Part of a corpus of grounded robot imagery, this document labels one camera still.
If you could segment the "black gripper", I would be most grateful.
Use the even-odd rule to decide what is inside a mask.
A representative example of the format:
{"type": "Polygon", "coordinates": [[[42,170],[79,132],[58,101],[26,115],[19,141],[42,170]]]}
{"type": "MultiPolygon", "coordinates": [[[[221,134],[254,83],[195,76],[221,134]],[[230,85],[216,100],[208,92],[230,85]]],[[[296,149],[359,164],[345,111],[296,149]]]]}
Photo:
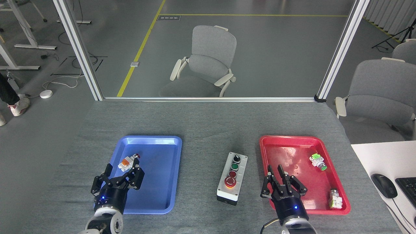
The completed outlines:
{"type": "Polygon", "coordinates": [[[307,193],[306,186],[294,175],[288,175],[281,164],[278,165],[278,172],[282,178],[282,185],[279,185],[272,166],[267,166],[260,197],[272,200],[281,225],[289,219],[299,217],[308,221],[309,217],[300,199],[307,193]]]}
{"type": "Polygon", "coordinates": [[[145,173],[139,164],[133,164],[128,172],[118,177],[117,184],[113,184],[109,178],[112,170],[113,166],[108,163],[105,171],[101,175],[95,176],[91,194],[96,196],[96,209],[112,207],[120,213],[124,213],[129,189],[139,190],[145,173]]]}

